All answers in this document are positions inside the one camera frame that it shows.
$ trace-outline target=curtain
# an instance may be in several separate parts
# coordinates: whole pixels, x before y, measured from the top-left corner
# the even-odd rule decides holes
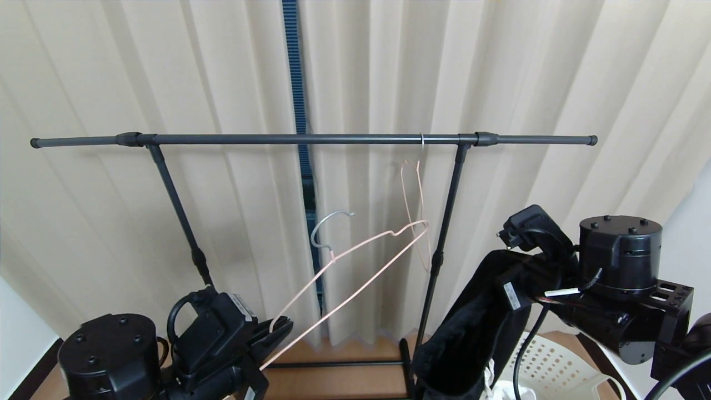
[[[469,150],[427,325],[442,321],[503,222],[541,205],[574,241],[580,220],[664,223],[711,156],[711,4],[704,1],[299,2],[311,133],[597,135],[596,147]],[[418,146],[314,146],[319,216],[335,252],[407,223],[400,165]],[[437,240],[454,148],[422,158]],[[411,209],[419,197],[405,174]],[[332,309],[411,239],[324,274]],[[328,260],[321,254],[321,262]],[[417,327],[428,275],[409,252],[334,315],[332,342]],[[549,325],[548,329],[560,324]]]
[[[0,274],[62,336],[108,312],[164,334],[203,285],[149,153],[29,140],[295,133],[281,4],[3,1],[0,54]],[[274,317],[314,273],[296,147],[164,153],[216,288]],[[289,316],[313,323],[315,290]]]

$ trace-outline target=wooden floor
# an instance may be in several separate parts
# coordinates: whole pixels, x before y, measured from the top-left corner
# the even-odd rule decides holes
[[[543,335],[549,340],[567,347],[588,364],[595,367],[578,339],[573,335],[551,332]],[[414,335],[408,342],[414,343]],[[367,361],[374,359],[399,359],[397,344],[380,337],[375,346],[364,346],[358,341],[330,347],[327,344],[314,351],[305,343],[298,343],[279,362],[325,362],[325,361]],[[326,400],[326,399],[368,399],[380,397],[404,397],[405,383],[402,367],[332,367],[268,369],[268,400]],[[608,384],[599,387],[601,400],[618,399]],[[32,400],[63,400],[67,394],[64,379],[58,367],[47,377]]]

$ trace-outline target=sticker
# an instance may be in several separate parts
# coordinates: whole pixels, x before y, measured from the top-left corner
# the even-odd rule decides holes
[[[516,296],[516,291],[513,289],[511,282],[507,282],[503,286],[503,290],[506,292],[506,297],[508,298],[508,302],[511,304],[511,309],[518,310],[521,308],[521,303],[518,301],[518,296]]]
[[[247,394],[245,395],[245,400],[255,400],[255,396],[257,394],[255,393],[254,390],[252,390],[252,387],[247,388]]]
[[[257,316],[246,306],[242,298],[234,293],[230,293],[230,299],[235,303],[240,312],[245,316],[245,321],[251,322],[252,318],[257,318]]]

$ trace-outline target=clothes rack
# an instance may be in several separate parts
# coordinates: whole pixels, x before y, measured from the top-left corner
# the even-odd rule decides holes
[[[596,136],[515,136],[497,135],[490,132],[475,132],[456,135],[376,135],[376,134],[327,134],[327,135],[157,135],[143,134],[140,132],[127,132],[115,136],[101,137],[63,137],[52,139],[30,140],[30,145],[36,149],[42,147],[67,147],[67,146],[96,146],[96,145],[121,145],[126,147],[146,147],[156,163],[161,179],[166,187],[173,208],[185,233],[188,244],[191,248],[193,264],[198,269],[205,284],[212,285],[212,278],[207,265],[205,255],[198,246],[193,234],[188,217],[183,209],[180,196],[173,184],[165,157],[160,146],[163,144],[448,144],[456,145],[456,155],[454,159],[454,169],[452,170],[451,181],[447,194],[447,201],[442,217],[442,226],[439,230],[437,247],[432,256],[432,267],[427,283],[427,292],[422,306],[422,316],[419,320],[415,349],[417,349],[424,338],[424,331],[427,327],[429,309],[432,306],[434,288],[437,284],[439,270],[444,263],[444,243],[447,239],[447,231],[454,210],[454,200],[459,188],[461,172],[466,161],[466,153],[470,147],[487,147],[495,144],[585,144],[594,146],[597,143]],[[410,372],[410,348],[407,340],[400,340],[399,360],[374,360],[366,362],[296,362],[272,364],[269,368],[314,368],[314,367],[357,367],[373,365],[402,365],[405,377],[405,388],[407,398],[411,399],[414,394],[414,378]]]

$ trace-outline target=black garment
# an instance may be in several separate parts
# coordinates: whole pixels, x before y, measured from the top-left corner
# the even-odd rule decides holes
[[[531,256],[492,251],[456,299],[442,325],[412,358],[417,375],[416,399],[479,400],[484,370],[494,360],[495,379],[516,350],[530,306],[513,312],[496,292],[494,280]]]

